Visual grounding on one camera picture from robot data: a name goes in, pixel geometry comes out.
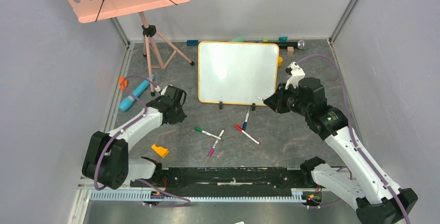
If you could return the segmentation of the yellow-framed whiteboard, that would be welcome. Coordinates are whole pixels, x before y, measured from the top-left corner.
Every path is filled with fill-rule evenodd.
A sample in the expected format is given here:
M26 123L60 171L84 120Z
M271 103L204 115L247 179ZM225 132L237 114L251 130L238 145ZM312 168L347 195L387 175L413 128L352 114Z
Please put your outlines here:
M203 41L198 45L202 103L263 104L277 86L279 47L270 43Z

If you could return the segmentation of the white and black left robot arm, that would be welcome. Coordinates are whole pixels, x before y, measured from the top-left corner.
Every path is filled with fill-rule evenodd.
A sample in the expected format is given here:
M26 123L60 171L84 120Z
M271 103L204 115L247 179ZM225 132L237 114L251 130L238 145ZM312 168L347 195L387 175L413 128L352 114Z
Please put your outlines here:
M118 189L127 180L143 179L150 186L163 180L158 162L149 158L131 159L129 151L144 136L164 124L174 125L187 117L183 111L187 93L168 85L159 96L122 126L92 134L81 168L84 177L93 180L96 190Z

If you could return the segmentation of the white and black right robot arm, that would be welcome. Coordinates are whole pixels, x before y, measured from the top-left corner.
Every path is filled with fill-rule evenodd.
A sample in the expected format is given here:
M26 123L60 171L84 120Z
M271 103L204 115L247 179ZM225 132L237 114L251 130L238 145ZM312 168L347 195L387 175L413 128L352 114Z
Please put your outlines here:
M361 223L409 223L418 200L411 188L401 188L380 168L358 139L345 114L327 103L319 79L303 78L297 86L281 83L263 100L276 113L298 113L307 126L339 155L351 172L349 179L314 157L301 164L300 181L330 190L349 204Z

